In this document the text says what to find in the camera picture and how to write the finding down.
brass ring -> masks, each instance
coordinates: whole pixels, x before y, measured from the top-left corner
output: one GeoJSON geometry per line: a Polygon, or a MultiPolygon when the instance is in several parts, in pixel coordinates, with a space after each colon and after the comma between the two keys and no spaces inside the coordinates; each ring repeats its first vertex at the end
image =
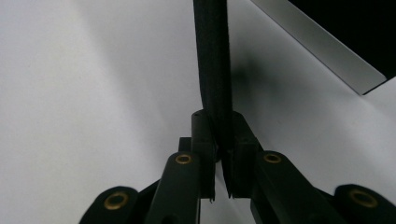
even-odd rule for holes
{"type": "Polygon", "coordinates": [[[270,163],[280,163],[282,161],[282,158],[280,158],[278,155],[276,154],[266,154],[264,156],[264,160],[268,161],[270,163]]]}
{"type": "Polygon", "coordinates": [[[353,202],[368,208],[375,208],[378,206],[378,201],[375,197],[359,189],[353,189],[349,192],[349,197],[353,202]]]}
{"type": "Polygon", "coordinates": [[[189,164],[190,162],[192,162],[192,157],[187,154],[178,155],[176,157],[176,162],[183,165],[189,164]]]}
{"type": "Polygon", "coordinates": [[[110,196],[108,196],[105,200],[105,208],[108,210],[117,210],[122,208],[125,204],[128,203],[128,194],[126,194],[124,191],[117,191],[112,193],[110,196]],[[117,197],[121,197],[120,202],[112,202],[117,197]]]}

brass screw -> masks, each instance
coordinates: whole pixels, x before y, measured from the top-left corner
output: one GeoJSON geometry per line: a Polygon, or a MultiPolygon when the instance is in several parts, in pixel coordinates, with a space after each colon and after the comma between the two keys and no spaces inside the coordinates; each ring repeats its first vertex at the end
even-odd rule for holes
{"type": "Polygon", "coordinates": [[[176,162],[182,165],[189,164],[190,162],[192,162],[192,157],[187,154],[178,155],[176,157],[176,162]]]}
{"type": "Polygon", "coordinates": [[[128,194],[124,191],[117,191],[108,196],[105,200],[105,208],[108,210],[117,210],[128,203],[128,194]]]}
{"type": "Polygon", "coordinates": [[[371,194],[359,189],[353,189],[349,192],[349,197],[353,202],[368,208],[375,208],[378,206],[378,201],[371,194]]]}
{"type": "Polygon", "coordinates": [[[280,163],[282,161],[282,158],[280,158],[278,155],[276,154],[266,154],[264,156],[264,160],[268,161],[270,163],[280,163]]]}

